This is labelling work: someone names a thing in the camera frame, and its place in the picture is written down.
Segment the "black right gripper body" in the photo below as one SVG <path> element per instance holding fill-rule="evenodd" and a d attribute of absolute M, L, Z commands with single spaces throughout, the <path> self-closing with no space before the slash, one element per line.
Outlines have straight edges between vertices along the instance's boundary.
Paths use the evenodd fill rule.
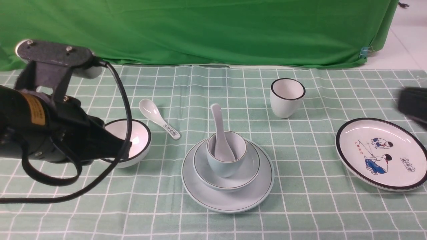
<path fill-rule="evenodd" d="M 421 87 L 402 88 L 397 97 L 397 110 L 426 130 L 427 89 Z"/>

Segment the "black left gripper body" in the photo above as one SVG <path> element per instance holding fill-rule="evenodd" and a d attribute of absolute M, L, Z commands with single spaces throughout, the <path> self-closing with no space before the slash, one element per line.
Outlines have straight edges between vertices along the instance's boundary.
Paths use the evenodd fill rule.
<path fill-rule="evenodd" d="M 31 160 L 88 165 L 116 158 L 124 144 L 101 119 L 87 115 L 75 98 L 52 105 L 47 94 L 1 86 L 0 106 L 1 157 L 21 158 L 26 144 Z"/>

